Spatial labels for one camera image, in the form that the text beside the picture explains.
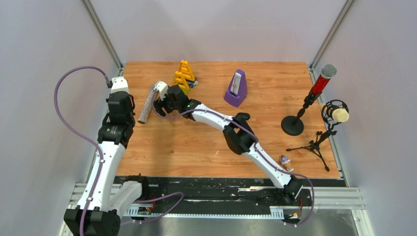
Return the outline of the black earbud charging case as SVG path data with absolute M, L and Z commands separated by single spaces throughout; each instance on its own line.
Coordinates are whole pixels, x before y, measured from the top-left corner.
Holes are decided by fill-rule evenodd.
M 238 113 L 237 116 L 241 117 L 244 120 L 249 120 L 250 119 L 250 114 L 249 113 Z

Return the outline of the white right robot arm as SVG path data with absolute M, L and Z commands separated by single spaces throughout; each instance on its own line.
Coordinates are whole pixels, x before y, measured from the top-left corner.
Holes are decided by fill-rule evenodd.
M 276 188 L 282 189 L 283 203 L 291 206 L 300 200 L 302 183 L 261 147 L 259 139 L 247 123 L 250 118 L 248 113 L 237 113 L 235 116 L 222 114 L 198 100 L 188 98 L 179 86 L 170 87 L 159 83 L 151 86 L 150 92 L 152 107 L 160 117 L 168 118 L 168 114 L 178 111 L 185 119 L 201 122 L 221 131 L 233 153 L 249 158 Z

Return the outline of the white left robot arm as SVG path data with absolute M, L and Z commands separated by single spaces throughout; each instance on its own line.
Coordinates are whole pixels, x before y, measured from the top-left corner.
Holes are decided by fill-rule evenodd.
M 106 100 L 108 113 L 98 131 L 92 177 L 74 209 L 67 209 L 64 222 L 75 236 L 116 236 L 121 219 L 134 201 L 150 199 L 147 178 L 129 176 L 112 195 L 116 172 L 135 126 L 133 96 L 112 92 Z

